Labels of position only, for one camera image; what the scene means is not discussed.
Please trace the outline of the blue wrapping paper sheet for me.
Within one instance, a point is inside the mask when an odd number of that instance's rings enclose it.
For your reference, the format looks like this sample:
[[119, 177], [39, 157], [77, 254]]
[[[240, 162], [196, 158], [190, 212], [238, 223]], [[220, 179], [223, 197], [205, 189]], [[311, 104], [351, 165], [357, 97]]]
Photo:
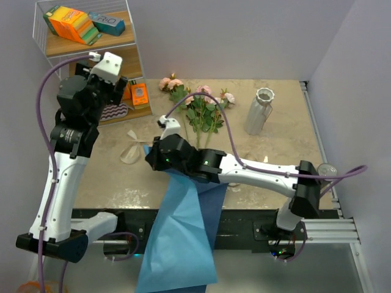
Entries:
[[205, 292], [217, 282], [213, 250], [226, 184], [198, 183], [169, 169], [144, 251], [136, 292]]

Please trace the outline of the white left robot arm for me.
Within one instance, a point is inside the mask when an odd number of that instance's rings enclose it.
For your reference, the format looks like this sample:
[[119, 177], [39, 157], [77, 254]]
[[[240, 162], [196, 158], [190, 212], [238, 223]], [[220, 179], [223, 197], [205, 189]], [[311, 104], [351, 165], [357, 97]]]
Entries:
[[126, 88], [120, 67], [119, 61], [101, 61], [93, 67], [80, 62], [75, 75], [60, 82], [60, 108], [49, 137], [49, 169], [42, 201], [30, 230], [17, 237], [16, 247], [77, 263], [89, 244], [100, 237], [107, 234], [121, 239], [126, 234], [125, 222], [110, 210], [71, 224], [76, 193], [99, 135], [103, 109], [118, 105]]

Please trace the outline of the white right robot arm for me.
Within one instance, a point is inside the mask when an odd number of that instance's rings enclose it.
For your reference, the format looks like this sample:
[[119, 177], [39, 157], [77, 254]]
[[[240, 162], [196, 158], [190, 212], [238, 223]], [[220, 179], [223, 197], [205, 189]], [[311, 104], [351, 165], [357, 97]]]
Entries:
[[145, 160], [155, 171], [176, 170], [200, 183], [244, 184], [286, 196], [272, 224], [273, 235], [285, 240], [302, 219], [320, 214], [321, 183], [311, 162], [273, 165], [237, 159], [214, 149], [196, 149], [178, 134], [156, 137]]

